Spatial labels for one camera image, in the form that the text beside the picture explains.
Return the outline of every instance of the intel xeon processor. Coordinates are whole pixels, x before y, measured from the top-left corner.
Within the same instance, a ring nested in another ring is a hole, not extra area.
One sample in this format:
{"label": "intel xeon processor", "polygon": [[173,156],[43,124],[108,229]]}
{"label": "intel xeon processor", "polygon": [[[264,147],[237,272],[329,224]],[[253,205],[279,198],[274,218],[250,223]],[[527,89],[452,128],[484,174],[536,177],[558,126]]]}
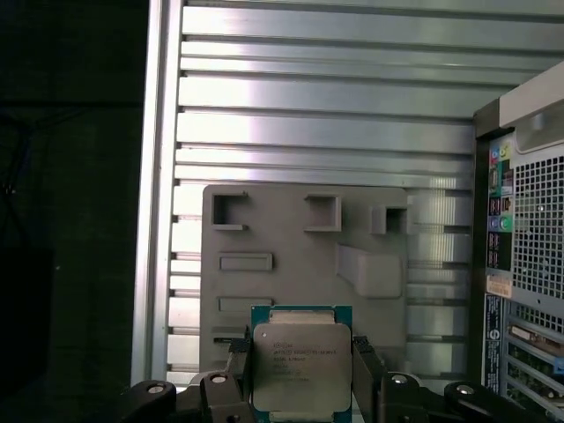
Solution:
{"label": "intel xeon processor", "polygon": [[351,308],[254,306],[251,317],[258,419],[349,422]]}

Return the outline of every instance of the white label sticker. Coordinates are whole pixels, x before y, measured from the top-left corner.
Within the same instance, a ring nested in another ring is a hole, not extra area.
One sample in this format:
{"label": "white label sticker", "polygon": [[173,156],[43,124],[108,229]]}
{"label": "white label sticker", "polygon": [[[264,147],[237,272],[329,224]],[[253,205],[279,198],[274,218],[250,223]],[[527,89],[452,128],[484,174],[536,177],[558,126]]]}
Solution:
{"label": "white label sticker", "polygon": [[525,341],[532,340],[532,335],[528,331],[518,328],[516,326],[511,327],[511,333],[520,339],[524,339]]}
{"label": "white label sticker", "polygon": [[486,290],[488,293],[499,295],[503,298],[511,298],[513,284],[511,278],[500,275],[487,275]]}

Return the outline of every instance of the ventilation grille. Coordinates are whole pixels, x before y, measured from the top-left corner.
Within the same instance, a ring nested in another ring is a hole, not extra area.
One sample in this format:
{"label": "ventilation grille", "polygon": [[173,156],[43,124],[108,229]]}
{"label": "ventilation grille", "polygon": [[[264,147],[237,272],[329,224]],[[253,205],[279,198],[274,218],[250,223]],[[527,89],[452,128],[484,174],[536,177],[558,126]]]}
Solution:
{"label": "ventilation grille", "polygon": [[564,156],[516,169],[513,285],[562,299]]}
{"label": "ventilation grille", "polygon": [[514,314],[524,321],[564,334],[564,319],[522,306],[521,304],[513,304],[512,308]]}

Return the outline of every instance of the square cutout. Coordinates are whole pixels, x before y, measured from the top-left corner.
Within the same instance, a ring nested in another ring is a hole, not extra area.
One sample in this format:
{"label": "square cutout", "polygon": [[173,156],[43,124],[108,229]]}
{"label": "square cutout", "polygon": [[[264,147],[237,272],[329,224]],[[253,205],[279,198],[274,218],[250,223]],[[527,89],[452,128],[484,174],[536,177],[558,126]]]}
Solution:
{"label": "square cutout", "polygon": [[308,194],[306,232],[341,232],[341,197],[333,194]]}

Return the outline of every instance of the metal screw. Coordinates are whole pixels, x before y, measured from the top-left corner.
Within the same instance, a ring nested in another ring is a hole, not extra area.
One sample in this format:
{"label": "metal screw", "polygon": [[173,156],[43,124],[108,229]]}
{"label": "metal screw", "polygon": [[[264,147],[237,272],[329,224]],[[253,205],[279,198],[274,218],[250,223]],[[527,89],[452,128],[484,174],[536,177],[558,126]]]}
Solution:
{"label": "metal screw", "polygon": [[160,392],[162,392],[163,390],[165,390],[164,386],[161,385],[155,385],[155,386],[151,386],[151,388],[149,388],[147,390],[147,392],[149,392],[150,394],[159,394]]}
{"label": "metal screw", "polygon": [[466,386],[466,385],[460,385],[458,388],[456,388],[456,390],[460,392],[462,395],[474,394],[474,390],[470,386]]}
{"label": "metal screw", "polygon": [[211,379],[211,381],[214,382],[214,383],[223,383],[226,380],[227,380],[227,378],[225,376],[222,376],[222,375],[213,376],[212,379]]}
{"label": "metal screw", "polygon": [[403,385],[404,383],[407,383],[407,378],[403,375],[395,375],[391,378],[391,380],[397,383],[398,385]]}

